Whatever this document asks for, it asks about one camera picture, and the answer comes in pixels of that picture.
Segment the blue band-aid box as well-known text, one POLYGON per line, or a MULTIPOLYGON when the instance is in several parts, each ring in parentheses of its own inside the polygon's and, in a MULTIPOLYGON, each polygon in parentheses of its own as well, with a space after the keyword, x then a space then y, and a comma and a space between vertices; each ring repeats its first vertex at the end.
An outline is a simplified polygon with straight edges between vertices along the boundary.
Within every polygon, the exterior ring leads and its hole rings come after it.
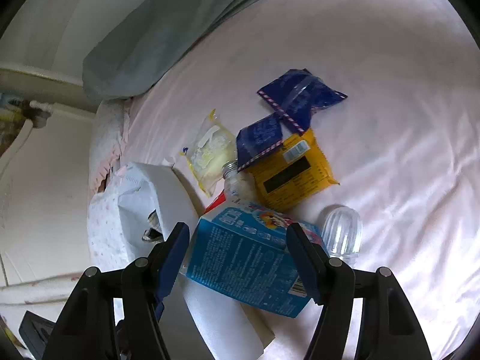
POLYGON ((263 311, 295 318, 309 302, 287 249, 286 214, 238 199, 199 218, 181 273, 263 311))

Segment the clear yellow-trimmed bread packet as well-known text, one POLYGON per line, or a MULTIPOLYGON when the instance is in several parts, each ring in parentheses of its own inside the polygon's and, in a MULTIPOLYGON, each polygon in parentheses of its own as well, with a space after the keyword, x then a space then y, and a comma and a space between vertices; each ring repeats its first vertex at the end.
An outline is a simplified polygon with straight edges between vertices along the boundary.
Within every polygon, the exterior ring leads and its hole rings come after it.
POLYGON ((223 177, 224 164, 237 158, 235 141, 233 133, 222 125, 213 109, 193 142, 181 151, 199 189, 208 197, 213 195, 217 182, 223 177))

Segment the floral pillow with pink frill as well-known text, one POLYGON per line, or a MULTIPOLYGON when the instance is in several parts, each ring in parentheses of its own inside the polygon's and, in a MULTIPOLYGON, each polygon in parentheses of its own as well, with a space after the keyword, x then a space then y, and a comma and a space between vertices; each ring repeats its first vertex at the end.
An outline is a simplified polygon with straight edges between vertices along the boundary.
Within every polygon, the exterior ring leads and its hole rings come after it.
POLYGON ((89 191, 98 188, 118 168, 128 142, 130 100, 102 101, 94 118, 89 148, 89 191))

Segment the white fabric storage bin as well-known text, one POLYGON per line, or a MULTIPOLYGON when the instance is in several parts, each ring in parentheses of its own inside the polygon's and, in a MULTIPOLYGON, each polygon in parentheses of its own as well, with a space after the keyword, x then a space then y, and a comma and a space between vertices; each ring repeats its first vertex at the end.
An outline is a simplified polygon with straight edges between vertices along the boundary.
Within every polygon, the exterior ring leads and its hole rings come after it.
POLYGON ((199 220, 191 199, 170 166, 130 163, 120 169, 109 186, 89 203, 87 233, 92 264, 101 271, 126 267, 147 256, 152 241, 144 241, 151 228, 168 238, 176 223, 183 222, 193 233, 199 220))

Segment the white paper towel roll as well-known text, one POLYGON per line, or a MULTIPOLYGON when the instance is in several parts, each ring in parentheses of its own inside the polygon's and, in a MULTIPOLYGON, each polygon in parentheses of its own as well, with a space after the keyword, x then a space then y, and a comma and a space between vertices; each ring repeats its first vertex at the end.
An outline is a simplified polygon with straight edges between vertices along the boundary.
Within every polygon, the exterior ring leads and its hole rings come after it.
POLYGON ((163 305, 160 331, 171 359, 258 359, 275 338, 256 309, 182 274, 163 305))

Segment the large dark blue snack bag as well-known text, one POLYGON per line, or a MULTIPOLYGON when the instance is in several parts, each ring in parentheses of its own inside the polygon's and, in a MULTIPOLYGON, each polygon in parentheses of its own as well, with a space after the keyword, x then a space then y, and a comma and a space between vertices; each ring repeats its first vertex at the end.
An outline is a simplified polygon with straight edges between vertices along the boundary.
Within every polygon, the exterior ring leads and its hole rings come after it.
POLYGON ((347 95, 327 86, 308 69, 289 69, 257 91, 279 115, 292 133, 303 135, 311 127, 312 116, 347 99, 347 95))

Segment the small dark blue snack bag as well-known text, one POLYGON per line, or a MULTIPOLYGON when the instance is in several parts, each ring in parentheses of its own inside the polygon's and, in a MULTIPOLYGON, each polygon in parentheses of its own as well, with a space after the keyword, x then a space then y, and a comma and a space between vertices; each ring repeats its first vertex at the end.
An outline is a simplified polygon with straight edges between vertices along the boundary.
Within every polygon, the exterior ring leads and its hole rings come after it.
POLYGON ((244 127, 236 137, 238 170, 249 167, 281 143, 281 122, 277 114, 271 114, 244 127))

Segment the grey-green blanket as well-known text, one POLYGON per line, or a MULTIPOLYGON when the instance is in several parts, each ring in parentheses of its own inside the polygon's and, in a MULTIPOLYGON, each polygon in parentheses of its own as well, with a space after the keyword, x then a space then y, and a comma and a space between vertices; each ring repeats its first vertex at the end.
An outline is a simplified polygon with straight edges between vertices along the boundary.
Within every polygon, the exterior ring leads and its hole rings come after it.
POLYGON ((200 39, 258 0, 144 0, 83 61, 92 100, 148 91, 200 39))

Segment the yellow snack packet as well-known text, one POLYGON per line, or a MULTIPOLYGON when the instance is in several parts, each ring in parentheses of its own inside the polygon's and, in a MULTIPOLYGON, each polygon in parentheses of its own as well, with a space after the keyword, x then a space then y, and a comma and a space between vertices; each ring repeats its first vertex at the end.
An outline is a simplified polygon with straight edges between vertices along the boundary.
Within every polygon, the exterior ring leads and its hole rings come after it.
POLYGON ((282 213, 338 183, 312 129, 303 135, 291 135, 247 171, 253 176, 263 205, 282 213))

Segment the red snack packet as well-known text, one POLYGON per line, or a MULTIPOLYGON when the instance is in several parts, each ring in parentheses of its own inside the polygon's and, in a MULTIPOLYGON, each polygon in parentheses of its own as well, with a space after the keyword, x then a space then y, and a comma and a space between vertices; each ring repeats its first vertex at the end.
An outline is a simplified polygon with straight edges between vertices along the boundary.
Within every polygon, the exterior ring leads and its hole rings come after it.
POLYGON ((226 202, 226 197, 224 194, 224 190, 222 190, 221 193, 213 200, 213 202, 205 209, 204 213, 206 214, 214 210, 215 208, 217 208, 218 206, 220 206, 225 202, 226 202))

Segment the small bottle with white pills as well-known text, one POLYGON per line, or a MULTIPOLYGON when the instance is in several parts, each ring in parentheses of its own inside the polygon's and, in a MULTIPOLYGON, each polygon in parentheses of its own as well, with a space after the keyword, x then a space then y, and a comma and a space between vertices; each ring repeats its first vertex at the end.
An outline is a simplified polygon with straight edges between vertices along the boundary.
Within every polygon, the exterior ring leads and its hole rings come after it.
POLYGON ((222 166, 224 179, 224 196, 227 201, 239 199, 257 203, 255 182, 248 172, 239 171, 236 161, 229 161, 222 166))

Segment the clear plastic cup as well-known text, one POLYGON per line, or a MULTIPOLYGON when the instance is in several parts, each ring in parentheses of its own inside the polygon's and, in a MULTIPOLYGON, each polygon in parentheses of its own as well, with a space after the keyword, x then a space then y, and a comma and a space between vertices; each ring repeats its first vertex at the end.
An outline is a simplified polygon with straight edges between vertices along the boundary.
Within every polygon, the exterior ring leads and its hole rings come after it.
POLYGON ((357 211, 345 205, 329 207, 321 230, 329 256, 354 267, 360 253, 362 230, 363 223, 357 211))

